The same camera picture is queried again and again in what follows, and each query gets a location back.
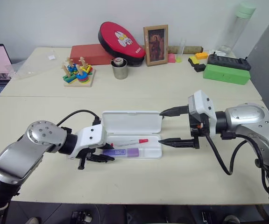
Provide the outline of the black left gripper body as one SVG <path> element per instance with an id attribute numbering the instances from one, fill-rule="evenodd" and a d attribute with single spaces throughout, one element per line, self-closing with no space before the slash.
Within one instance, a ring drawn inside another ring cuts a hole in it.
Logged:
<path id="1" fill-rule="evenodd" d="M 97 162 L 97 157 L 94 154 L 95 151 L 96 151 L 96 148 L 84 148 L 80 150 L 80 152 L 78 153 L 78 159 L 79 159 L 78 169 L 79 170 L 84 170 L 85 162 L 87 160 Z"/>

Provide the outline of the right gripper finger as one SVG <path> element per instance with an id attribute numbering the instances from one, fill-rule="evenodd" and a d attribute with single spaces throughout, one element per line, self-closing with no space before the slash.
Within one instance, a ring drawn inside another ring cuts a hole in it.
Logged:
<path id="1" fill-rule="evenodd" d="M 189 106 L 188 105 L 184 105 L 184 106 L 176 106 L 176 107 L 172 107 L 169 109 L 166 109 L 162 112 L 160 112 L 160 116 L 166 116 L 166 117 L 176 117 L 176 116 L 180 116 L 182 114 L 188 114 L 189 113 Z"/>
<path id="2" fill-rule="evenodd" d="M 180 147 L 180 148 L 184 148 L 184 147 L 194 148 L 195 147 L 194 139 L 183 140 L 181 138 L 167 138 L 167 139 L 159 140 L 158 142 L 163 145 L 170 146 L 170 147 Z"/>

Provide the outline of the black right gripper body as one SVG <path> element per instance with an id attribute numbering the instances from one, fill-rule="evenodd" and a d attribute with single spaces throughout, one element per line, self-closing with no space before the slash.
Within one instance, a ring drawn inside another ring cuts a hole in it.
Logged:
<path id="1" fill-rule="evenodd" d="M 193 148 L 199 149 L 199 137 L 205 137 L 207 133 L 207 115 L 205 113 L 196 116 L 189 114 L 189 123 Z"/>

